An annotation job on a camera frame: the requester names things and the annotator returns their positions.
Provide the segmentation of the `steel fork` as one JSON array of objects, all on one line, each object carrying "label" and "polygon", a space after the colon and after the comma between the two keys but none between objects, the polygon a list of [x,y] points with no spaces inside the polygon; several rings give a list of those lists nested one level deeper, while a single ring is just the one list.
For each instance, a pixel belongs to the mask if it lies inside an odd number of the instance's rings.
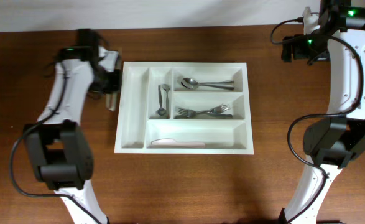
[{"label": "steel fork", "polygon": [[222,114],[227,110],[230,110],[231,107],[229,105],[219,105],[214,108],[203,110],[203,111],[197,111],[198,114]]},{"label": "steel fork", "polygon": [[214,118],[214,119],[233,119],[231,114],[214,113],[212,110],[209,111],[194,111],[185,108],[177,108],[179,116],[184,118]]}]

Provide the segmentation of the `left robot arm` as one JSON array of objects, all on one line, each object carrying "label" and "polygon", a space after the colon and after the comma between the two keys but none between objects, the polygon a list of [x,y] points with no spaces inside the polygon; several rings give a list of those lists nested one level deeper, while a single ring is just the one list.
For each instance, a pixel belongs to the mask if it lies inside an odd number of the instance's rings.
[{"label": "left robot arm", "polygon": [[121,89],[121,56],[93,29],[78,29],[76,43],[54,58],[55,80],[43,113],[24,126],[15,145],[24,142],[35,178],[48,194],[23,191],[33,198],[59,197],[75,223],[109,223],[91,183],[94,159],[80,127],[87,94],[106,95],[107,109],[116,109]]}]

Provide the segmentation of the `pink plastic knife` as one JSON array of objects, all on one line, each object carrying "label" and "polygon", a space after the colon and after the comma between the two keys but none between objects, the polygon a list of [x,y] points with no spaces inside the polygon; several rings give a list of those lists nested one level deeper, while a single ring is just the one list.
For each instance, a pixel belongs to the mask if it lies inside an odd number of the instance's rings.
[{"label": "pink plastic knife", "polygon": [[175,139],[158,139],[158,140],[152,141],[151,146],[205,148],[205,143],[203,143],[203,142],[178,142]]}]

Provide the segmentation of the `small steel teaspoon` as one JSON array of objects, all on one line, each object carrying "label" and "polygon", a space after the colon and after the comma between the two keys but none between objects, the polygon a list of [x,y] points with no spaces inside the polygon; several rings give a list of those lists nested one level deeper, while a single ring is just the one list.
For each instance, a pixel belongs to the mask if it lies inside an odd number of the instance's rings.
[{"label": "small steel teaspoon", "polygon": [[157,114],[159,116],[165,116],[166,115],[166,109],[162,106],[162,92],[161,92],[161,86],[158,86],[158,100],[159,100],[159,108],[157,110]]}]

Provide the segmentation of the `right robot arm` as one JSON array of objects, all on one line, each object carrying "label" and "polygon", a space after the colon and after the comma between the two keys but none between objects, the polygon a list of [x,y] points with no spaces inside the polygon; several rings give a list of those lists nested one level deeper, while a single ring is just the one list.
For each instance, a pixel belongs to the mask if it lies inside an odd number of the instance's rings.
[{"label": "right robot arm", "polygon": [[350,1],[322,0],[297,22],[303,33],[280,41],[284,62],[329,62],[330,100],[324,114],[311,114],[303,136],[302,177],[279,223],[316,223],[333,181],[365,151],[365,8]]}]

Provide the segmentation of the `metal chopstick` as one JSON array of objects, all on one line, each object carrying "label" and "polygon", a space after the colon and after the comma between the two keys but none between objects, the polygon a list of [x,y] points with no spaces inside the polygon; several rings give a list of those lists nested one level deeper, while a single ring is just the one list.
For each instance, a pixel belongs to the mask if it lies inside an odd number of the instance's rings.
[{"label": "metal chopstick", "polygon": [[107,94],[106,95],[106,108],[109,109],[109,110],[113,110],[112,109],[112,94]]},{"label": "metal chopstick", "polygon": [[110,106],[109,106],[109,109],[111,111],[115,111],[116,110],[117,97],[118,97],[118,93],[117,92],[114,92],[114,93],[111,94]]}]

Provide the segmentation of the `small steel teaspoon sideways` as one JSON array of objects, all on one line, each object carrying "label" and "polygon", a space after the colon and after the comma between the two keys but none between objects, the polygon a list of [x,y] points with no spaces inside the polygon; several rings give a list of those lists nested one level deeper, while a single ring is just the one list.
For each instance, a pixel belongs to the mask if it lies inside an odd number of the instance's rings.
[{"label": "small steel teaspoon sideways", "polygon": [[169,118],[170,115],[170,106],[169,106],[169,91],[170,91],[170,87],[168,84],[162,84],[162,89],[165,91],[166,93],[166,118]]}]

